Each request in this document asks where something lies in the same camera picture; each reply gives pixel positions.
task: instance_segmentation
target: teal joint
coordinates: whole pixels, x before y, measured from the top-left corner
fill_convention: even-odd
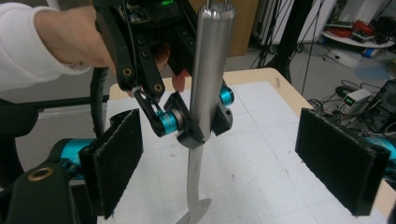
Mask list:
[[[172,112],[157,111],[157,116],[163,123],[165,134],[169,134],[177,130],[177,119]]]
[[[369,143],[386,148],[387,150],[390,151],[389,160],[390,161],[396,160],[396,148],[387,139],[383,137],[366,137],[364,139],[366,139],[366,141],[368,141]]]
[[[233,97],[231,96],[231,93],[227,88],[221,88],[220,99],[224,106],[228,106],[233,103]]]
[[[66,168],[66,172],[76,175],[81,168],[81,161],[79,160],[78,153],[92,143],[93,139],[72,139],[66,143],[61,154],[61,161],[71,162],[75,168]],[[74,179],[84,179],[82,175],[76,176]]]

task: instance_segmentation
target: metal stand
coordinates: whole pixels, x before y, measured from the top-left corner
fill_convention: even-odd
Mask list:
[[[296,49],[298,37],[311,10],[313,0],[294,0],[293,7],[286,23],[285,32],[277,47],[277,54],[264,67],[275,68],[289,83],[291,55]]]
[[[199,11],[195,62],[192,74],[191,117],[198,123],[205,141],[210,137],[219,102],[235,10],[229,1],[208,0]],[[199,177],[204,145],[189,149],[187,204],[189,212],[178,223],[197,223],[211,199],[199,200]]]

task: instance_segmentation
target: green light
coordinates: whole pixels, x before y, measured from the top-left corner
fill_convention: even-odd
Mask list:
[[[174,2],[174,0],[165,0],[165,1],[161,2],[161,5],[168,6],[168,5],[172,4],[173,2]]]

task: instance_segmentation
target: shelf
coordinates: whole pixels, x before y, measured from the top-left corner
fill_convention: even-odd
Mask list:
[[[344,44],[353,45],[353,46],[357,46],[357,47],[368,48],[368,49],[384,49],[384,48],[388,48],[388,47],[390,47],[390,46],[392,46],[394,44],[393,41],[388,41],[388,43],[381,44],[381,45],[378,45],[378,44],[375,44],[375,43],[372,43],[372,42],[360,43],[358,41],[355,41],[355,40],[352,40],[352,39],[346,38],[346,37],[337,37],[337,36],[334,36],[334,35],[329,35],[327,33],[323,33],[323,35],[328,37],[328,38],[330,38],[330,39],[332,39],[332,40],[335,40],[335,41],[338,41],[338,42],[341,42],[341,43],[344,43]]]

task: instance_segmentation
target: person's arm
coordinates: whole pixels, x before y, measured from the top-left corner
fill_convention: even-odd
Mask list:
[[[85,63],[61,63],[47,50],[35,28],[35,16],[48,7],[0,5],[0,91],[86,73]]]
[[[93,7],[56,11],[16,3],[0,5],[0,91],[86,73],[91,66],[115,65],[95,28]],[[159,69],[170,50],[156,54]],[[182,74],[173,78],[176,90],[184,89]]]

